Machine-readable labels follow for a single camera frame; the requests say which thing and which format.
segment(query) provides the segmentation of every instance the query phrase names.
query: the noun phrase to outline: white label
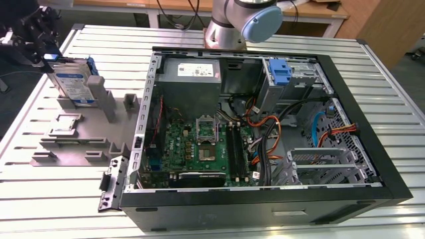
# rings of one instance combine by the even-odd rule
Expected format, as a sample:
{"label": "white label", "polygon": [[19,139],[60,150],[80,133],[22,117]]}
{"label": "white label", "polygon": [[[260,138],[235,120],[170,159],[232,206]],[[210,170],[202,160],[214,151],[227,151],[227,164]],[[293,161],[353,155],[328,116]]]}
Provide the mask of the white label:
{"label": "white label", "polygon": [[252,107],[252,110],[253,110],[256,113],[260,112],[260,109],[259,109],[256,106]]}
{"label": "white label", "polygon": [[252,172],[252,178],[260,179],[260,173],[259,172]]}
{"label": "white label", "polygon": [[147,5],[139,4],[139,3],[128,3],[127,6],[147,6]]}
{"label": "white label", "polygon": [[91,90],[84,85],[86,79],[80,74],[56,74],[60,87],[70,99],[78,103],[92,103],[95,100]]}
{"label": "white label", "polygon": [[178,76],[214,77],[212,64],[179,64]]}

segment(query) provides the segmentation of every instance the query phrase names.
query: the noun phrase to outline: open computer tower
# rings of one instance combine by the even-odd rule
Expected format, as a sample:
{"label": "open computer tower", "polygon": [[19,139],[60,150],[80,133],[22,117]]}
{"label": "open computer tower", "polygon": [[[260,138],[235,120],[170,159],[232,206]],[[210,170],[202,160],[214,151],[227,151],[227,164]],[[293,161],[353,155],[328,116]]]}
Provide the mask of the open computer tower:
{"label": "open computer tower", "polygon": [[99,211],[143,230],[333,224],[412,194],[329,56],[155,48]]}

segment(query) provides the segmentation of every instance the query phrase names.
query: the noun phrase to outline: metal workbench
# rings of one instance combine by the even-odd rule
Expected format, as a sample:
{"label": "metal workbench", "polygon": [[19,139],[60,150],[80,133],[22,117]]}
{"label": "metal workbench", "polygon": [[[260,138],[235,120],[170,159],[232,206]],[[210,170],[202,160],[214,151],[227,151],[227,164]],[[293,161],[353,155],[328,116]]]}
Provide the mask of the metal workbench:
{"label": "metal workbench", "polygon": [[[91,54],[114,96],[142,98],[152,46],[200,48],[203,32],[87,25],[71,31],[62,50],[70,57]],[[415,198],[339,225],[143,233],[124,213],[98,213],[107,167],[28,164],[59,111],[58,90],[43,76],[0,143],[0,238],[425,238],[425,117],[369,47],[356,40],[275,36],[248,49],[332,56]]]}

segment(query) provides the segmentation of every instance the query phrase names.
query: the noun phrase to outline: ram slot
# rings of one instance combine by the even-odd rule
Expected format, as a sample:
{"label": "ram slot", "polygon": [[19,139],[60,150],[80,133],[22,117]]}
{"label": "ram slot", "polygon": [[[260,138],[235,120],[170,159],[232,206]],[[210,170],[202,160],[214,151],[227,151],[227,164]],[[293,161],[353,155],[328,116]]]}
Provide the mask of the ram slot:
{"label": "ram slot", "polygon": [[239,177],[243,180],[247,177],[247,163],[245,163],[245,157],[244,157],[244,144],[243,139],[240,135],[240,127],[235,127],[233,130],[233,141],[235,141],[235,152],[236,152],[236,165],[237,165],[237,172]]}
{"label": "ram slot", "polygon": [[228,167],[231,173],[231,179],[235,180],[237,177],[237,167],[235,158],[235,147],[233,147],[233,126],[225,127],[225,141],[227,141],[227,156],[228,156]]}

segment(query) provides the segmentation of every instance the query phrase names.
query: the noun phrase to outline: motherboard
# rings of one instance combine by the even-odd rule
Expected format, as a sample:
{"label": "motherboard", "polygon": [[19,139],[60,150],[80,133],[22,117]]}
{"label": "motherboard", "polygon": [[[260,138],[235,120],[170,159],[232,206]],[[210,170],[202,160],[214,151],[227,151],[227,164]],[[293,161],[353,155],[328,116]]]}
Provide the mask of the motherboard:
{"label": "motherboard", "polygon": [[[253,185],[247,173],[249,161],[244,150],[252,141],[251,128],[204,122],[167,125],[163,158],[150,159],[152,172],[148,181],[152,187],[171,187],[171,180],[182,174],[220,175],[225,177],[224,187]],[[240,139],[232,135],[229,141],[229,130],[239,131]]]}

